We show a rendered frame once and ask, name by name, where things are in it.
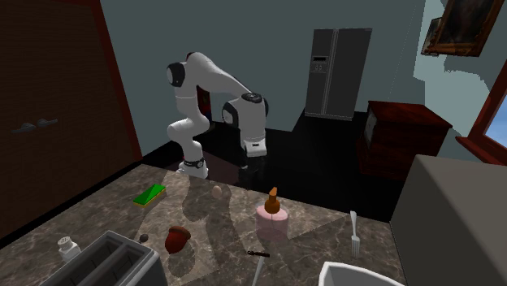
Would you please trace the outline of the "dark robot stand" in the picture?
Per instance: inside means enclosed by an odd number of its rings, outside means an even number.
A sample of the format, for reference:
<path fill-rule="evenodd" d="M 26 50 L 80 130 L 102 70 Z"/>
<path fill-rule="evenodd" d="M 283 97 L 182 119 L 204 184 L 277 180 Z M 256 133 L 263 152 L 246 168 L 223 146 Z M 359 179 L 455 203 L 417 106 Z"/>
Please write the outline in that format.
<path fill-rule="evenodd" d="M 211 189 L 215 185 L 230 184 L 239 182 L 239 167 L 227 162 L 219 157 L 204 152 L 204 158 L 208 167 L 208 177 L 206 179 L 189 176 L 192 186 L 201 186 L 204 189 Z"/>

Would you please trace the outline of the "red and brown acorn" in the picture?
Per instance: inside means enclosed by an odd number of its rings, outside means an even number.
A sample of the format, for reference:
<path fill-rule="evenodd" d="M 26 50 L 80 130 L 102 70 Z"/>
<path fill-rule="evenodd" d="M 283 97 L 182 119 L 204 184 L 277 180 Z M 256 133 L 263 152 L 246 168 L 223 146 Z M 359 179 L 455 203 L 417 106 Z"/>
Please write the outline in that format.
<path fill-rule="evenodd" d="M 165 249 L 169 254 L 180 252 L 191 238 L 190 232 L 181 226 L 173 226 L 168 230 L 165 240 Z"/>

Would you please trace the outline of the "red framed window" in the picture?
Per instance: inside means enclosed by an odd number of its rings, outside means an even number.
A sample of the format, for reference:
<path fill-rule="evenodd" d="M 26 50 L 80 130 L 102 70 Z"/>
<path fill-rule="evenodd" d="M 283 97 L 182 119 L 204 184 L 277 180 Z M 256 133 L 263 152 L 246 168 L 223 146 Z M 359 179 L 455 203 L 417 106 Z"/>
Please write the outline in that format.
<path fill-rule="evenodd" d="M 507 166 L 507 148 L 486 135 L 507 91 L 507 60 L 503 64 L 468 136 L 456 141 L 483 163 Z"/>

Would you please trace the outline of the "green and yellow sponge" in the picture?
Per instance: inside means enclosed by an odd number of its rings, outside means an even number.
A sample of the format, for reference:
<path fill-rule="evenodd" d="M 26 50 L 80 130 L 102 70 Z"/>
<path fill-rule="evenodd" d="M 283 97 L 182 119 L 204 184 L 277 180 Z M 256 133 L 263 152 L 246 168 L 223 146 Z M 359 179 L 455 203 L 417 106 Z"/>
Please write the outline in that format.
<path fill-rule="evenodd" d="M 153 184 L 142 194 L 138 195 L 132 202 L 136 206 L 146 207 L 153 202 L 160 194 L 166 190 L 166 187 L 160 184 Z"/>

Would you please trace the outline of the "dark red wooden cabinet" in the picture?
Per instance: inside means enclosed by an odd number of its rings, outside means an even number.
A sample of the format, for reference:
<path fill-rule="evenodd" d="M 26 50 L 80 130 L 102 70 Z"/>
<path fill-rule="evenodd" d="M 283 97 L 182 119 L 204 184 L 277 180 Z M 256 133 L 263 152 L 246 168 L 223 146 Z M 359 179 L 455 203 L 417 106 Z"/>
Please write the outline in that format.
<path fill-rule="evenodd" d="M 359 171 L 404 181 L 417 154 L 436 156 L 452 125 L 422 104 L 370 101 L 356 141 Z"/>

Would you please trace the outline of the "white salt shaker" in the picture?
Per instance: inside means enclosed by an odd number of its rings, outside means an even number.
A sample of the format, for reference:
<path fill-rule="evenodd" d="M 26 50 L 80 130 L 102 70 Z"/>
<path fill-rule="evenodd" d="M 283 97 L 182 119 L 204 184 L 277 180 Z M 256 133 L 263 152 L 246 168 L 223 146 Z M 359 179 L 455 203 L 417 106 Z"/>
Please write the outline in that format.
<path fill-rule="evenodd" d="M 69 262 L 81 253 L 79 245 L 71 237 L 65 236 L 58 240 L 58 252 L 64 262 Z"/>

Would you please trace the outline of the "black handled silver knife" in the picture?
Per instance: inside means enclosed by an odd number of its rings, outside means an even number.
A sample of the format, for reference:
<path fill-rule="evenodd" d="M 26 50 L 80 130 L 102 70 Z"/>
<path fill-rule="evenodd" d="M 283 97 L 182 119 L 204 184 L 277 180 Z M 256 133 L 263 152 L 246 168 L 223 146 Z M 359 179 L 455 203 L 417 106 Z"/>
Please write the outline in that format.
<path fill-rule="evenodd" d="M 263 263 L 264 263 L 265 259 L 269 258 L 271 255 L 269 253 L 258 252 L 258 251 L 253 251 L 253 250 L 248 250 L 247 254 L 250 256 L 257 256 L 258 257 L 258 263 L 257 263 L 256 270 L 254 273 L 253 282 L 251 284 L 251 286 L 256 286 L 256 284 L 258 282 L 258 277 L 260 276 L 260 272 L 262 270 Z"/>

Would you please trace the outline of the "grey box appliance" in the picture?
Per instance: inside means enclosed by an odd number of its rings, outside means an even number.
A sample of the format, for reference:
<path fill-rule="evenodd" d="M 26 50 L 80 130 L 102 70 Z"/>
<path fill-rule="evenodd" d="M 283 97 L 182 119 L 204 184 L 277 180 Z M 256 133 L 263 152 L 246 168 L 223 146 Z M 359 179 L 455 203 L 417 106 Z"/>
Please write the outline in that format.
<path fill-rule="evenodd" d="M 390 224 L 409 286 L 507 286 L 507 167 L 418 155 Z"/>

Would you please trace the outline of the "silver toaster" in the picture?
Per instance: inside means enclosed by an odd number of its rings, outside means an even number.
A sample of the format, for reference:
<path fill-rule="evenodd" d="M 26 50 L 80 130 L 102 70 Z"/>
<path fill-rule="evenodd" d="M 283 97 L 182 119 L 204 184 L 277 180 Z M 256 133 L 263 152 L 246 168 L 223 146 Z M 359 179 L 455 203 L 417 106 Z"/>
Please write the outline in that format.
<path fill-rule="evenodd" d="M 158 252 L 107 231 L 39 286 L 168 286 Z"/>

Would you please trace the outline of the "dark grey refrigerator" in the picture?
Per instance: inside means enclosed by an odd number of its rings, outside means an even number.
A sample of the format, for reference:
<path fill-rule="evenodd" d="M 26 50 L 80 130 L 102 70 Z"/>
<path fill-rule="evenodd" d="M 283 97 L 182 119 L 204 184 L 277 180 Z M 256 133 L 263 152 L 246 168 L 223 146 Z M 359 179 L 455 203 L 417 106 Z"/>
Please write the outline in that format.
<path fill-rule="evenodd" d="M 371 28 L 314 30 L 305 115 L 353 119 L 371 34 Z"/>

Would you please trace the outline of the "white fork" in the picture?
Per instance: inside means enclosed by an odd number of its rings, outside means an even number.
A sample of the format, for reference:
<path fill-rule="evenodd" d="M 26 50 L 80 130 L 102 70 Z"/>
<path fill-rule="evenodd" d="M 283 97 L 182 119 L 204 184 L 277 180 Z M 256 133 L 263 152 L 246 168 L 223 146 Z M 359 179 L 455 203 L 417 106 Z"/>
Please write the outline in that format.
<path fill-rule="evenodd" d="M 357 258 L 360 250 L 360 238 L 357 235 L 357 213 L 353 210 L 350 211 L 350 218 L 353 227 L 353 235 L 351 236 L 352 241 L 352 252 L 353 256 Z"/>

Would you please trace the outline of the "dark brown double door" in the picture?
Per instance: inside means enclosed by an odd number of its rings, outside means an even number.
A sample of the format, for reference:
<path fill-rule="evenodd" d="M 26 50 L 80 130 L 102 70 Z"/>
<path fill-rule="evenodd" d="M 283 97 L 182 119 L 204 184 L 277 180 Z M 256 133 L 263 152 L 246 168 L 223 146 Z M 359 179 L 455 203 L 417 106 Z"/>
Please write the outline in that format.
<path fill-rule="evenodd" d="M 0 239 L 139 160 L 100 0 L 0 0 Z"/>

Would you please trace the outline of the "pink bottle with brown cap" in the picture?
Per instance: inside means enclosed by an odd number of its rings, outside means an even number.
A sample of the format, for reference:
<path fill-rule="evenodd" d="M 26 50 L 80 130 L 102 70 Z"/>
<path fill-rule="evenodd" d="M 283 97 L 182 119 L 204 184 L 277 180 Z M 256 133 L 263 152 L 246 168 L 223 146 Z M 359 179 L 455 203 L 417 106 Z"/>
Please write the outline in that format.
<path fill-rule="evenodd" d="M 266 241 L 288 239 L 288 212 L 282 208 L 274 187 L 265 201 L 255 206 L 255 230 L 258 238 Z"/>

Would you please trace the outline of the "large gold framed painting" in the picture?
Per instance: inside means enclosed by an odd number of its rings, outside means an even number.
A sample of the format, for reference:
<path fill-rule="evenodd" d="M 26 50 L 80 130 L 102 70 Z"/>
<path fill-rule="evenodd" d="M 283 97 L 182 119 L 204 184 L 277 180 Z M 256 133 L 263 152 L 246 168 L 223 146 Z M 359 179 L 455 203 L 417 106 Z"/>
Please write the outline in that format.
<path fill-rule="evenodd" d="M 448 0 L 430 54 L 479 57 L 505 0 Z"/>

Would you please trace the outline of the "white bowl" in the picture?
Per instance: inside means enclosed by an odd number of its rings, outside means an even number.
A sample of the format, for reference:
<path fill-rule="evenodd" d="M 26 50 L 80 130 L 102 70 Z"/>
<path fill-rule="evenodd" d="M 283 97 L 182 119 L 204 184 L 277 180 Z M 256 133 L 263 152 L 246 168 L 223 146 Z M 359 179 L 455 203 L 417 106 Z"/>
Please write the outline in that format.
<path fill-rule="evenodd" d="M 405 286 L 366 268 L 341 262 L 325 262 L 318 286 Z"/>

